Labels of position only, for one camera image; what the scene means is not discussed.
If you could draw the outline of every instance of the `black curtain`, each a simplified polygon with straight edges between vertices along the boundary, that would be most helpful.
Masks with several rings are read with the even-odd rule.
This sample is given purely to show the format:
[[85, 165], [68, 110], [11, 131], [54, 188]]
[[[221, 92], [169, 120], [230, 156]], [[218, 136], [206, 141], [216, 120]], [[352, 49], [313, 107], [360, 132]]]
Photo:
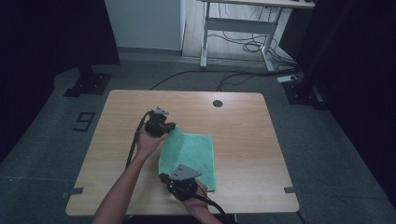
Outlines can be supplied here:
[[62, 71], [120, 64], [103, 0], [0, 1], [0, 161], [30, 126]]
[[394, 1], [320, 1], [298, 58], [393, 205], [395, 27]]

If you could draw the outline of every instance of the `table top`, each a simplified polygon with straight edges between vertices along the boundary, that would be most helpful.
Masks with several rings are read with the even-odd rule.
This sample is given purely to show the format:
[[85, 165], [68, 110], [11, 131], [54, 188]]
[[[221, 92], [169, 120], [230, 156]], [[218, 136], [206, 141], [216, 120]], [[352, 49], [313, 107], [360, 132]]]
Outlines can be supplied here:
[[[222, 107], [215, 107], [215, 100]], [[66, 213], [94, 215], [125, 168], [134, 130], [157, 105], [184, 133], [213, 137], [217, 188], [208, 196], [226, 213], [296, 212], [299, 204], [264, 98], [259, 93], [112, 91], [78, 175]], [[127, 214], [183, 215], [187, 211], [158, 177], [161, 147], [142, 168]], [[217, 209], [209, 206], [213, 213]]]
[[226, 3], [226, 4], [240, 4], [240, 5], [254, 5], [254, 6], [268, 6], [268, 7], [292, 7], [292, 8], [313, 8], [313, 2], [305, 2], [300, 0], [298, 2], [291, 0], [198, 0], [209, 3]]

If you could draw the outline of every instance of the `teal towel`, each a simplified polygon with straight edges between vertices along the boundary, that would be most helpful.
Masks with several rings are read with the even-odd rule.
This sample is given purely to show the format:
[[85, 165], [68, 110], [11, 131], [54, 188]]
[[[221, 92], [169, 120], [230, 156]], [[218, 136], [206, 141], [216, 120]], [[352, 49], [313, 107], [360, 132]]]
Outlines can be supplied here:
[[212, 136], [183, 133], [176, 126], [163, 142], [159, 172], [170, 175], [180, 164], [201, 172], [202, 175], [196, 178], [207, 186], [207, 190], [215, 190], [216, 173]]

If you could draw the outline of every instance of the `wall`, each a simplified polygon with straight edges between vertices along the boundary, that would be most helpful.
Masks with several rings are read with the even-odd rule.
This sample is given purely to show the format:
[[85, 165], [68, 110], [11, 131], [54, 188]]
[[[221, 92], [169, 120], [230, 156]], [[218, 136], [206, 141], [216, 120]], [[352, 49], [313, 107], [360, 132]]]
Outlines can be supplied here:
[[106, 0], [117, 47], [181, 50], [185, 0]]

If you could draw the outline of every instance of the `white desk leg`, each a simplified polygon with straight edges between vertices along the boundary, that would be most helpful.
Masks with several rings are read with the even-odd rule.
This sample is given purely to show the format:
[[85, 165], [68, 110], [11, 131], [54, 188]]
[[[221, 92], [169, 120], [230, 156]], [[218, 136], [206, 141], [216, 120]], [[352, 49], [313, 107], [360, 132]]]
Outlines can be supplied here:
[[280, 14], [282, 14], [282, 9], [283, 8], [280, 7], [277, 10], [276, 18], [274, 19], [273, 25], [272, 25], [272, 28], [271, 28], [271, 33], [269, 34], [267, 40], [265, 41], [264, 48], [262, 49], [262, 57], [264, 58], [265, 65], [267, 66], [267, 69], [270, 72], [275, 71], [275, 69], [274, 69], [273, 64], [272, 64], [272, 57], [271, 57], [271, 54], [269, 52], [269, 48], [270, 48], [271, 42], [272, 42], [272, 40], [274, 38], [274, 34], [275, 34], [276, 27], [277, 27], [278, 22], [279, 22]]
[[204, 26], [204, 42], [202, 43], [201, 48], [201, 68], [206, 68], [206, 60], [207, 60], [207, 21], [209, 20], [209, 10], [210, 3], [207, 3], [206, 6], [206, 15], [205, 15], [205, 26]]

